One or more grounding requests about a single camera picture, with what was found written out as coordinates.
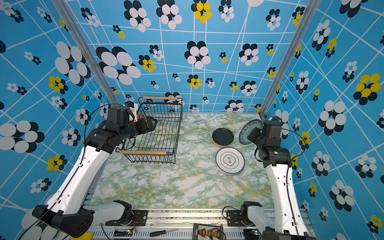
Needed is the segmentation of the black handled screwdriver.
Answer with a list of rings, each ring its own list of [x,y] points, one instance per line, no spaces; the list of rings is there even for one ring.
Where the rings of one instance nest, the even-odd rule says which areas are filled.
[[[160,236],[160,235],[165,235],[166,233],[174,232],[174,231],[178,231],[178,230],[179,229],[155,231],[155,232],[151,232],[150,233],[150,237],[156,237],[156,236]]]

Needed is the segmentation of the black terminal board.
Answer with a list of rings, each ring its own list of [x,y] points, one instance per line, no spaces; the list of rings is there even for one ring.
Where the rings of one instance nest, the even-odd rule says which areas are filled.
[[[193,226],[192,240],[226,240],[222,226],[197,224]]]

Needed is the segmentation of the blue patterned grey plate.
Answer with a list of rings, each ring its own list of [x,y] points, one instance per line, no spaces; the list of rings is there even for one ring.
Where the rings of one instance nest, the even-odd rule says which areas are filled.
[[[244,125],[244,127],[241,129],[239,133],[239,142],[242,145],[249,145],[252,142],[248,139],[249,134],[255,129],[259,128],[261,129],[263,125],[263,122],[259,119],[251,120],[247,124]]]

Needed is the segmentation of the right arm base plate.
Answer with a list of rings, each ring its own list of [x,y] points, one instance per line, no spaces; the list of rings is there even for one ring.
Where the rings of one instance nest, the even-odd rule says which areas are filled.
[[[227,225],[229,227],[246,227],[247,226],[242,221],[240,210],[228,210],[225,212],[225,217],[227,218]]]

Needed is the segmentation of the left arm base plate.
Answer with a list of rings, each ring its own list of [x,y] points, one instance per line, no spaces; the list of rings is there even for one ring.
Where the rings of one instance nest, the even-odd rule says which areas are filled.
[[[121,220],[120,226],[143,227],[148,219],[148,210],[131,210],[128,220]]]

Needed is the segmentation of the yellow box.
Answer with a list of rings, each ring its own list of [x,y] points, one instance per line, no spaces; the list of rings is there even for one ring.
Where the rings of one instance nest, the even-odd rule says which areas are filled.
[[[94,233],[84,233],[82,236],[78,238],[71,237],[71,240],[92,240]]]

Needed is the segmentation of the white plate green rim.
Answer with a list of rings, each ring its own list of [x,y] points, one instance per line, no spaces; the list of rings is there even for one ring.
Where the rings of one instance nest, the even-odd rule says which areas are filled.
[[[245,167],[245,158],[234,148],[222,148],[216,154],[216,165],[227,175],[238,175]]]

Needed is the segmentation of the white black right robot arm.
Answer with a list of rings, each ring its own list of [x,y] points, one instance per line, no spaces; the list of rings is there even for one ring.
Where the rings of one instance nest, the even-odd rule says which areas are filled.
[[[266,213],[260,203],[244,202],[241,206],[241,221],[246,226],[254,225],[261,240],[311,240],[302,218],[293,184],[293,160],[288,149],[281,146],[281,118],[264,121],[248,135],[254,143],[255,158],[263,163],[267,172],[274,201],[275,217]]]

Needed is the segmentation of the black plate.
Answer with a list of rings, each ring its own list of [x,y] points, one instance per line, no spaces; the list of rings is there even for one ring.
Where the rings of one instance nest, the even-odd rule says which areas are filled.
[[[212,141],[219,147],[227,147],[234,141],[234,134],[226,128],[219,128],[212,133]]]

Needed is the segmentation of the black wire dish rack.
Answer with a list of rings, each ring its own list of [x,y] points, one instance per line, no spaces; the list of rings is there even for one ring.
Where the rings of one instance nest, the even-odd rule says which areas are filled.
[[[175,164],[184,104],[178,93],[140,97],[137,117],[146,132],[124,140],[115,152],[132,163]]]

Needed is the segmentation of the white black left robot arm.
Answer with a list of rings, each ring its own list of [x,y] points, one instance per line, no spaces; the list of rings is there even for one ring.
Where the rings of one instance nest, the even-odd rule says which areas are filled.
[[[84,207],[86,196],[115,148],[126,139],[150,133],[158,121],[137,116],[138,106],[115,106],[85,139],[78,160],[56,194],[45,205],[36,206],[33,217],[71,237],[79,238],[95,225],[108,221],[129,224],[133,220],[131,204],[114,201],[100,207]]]

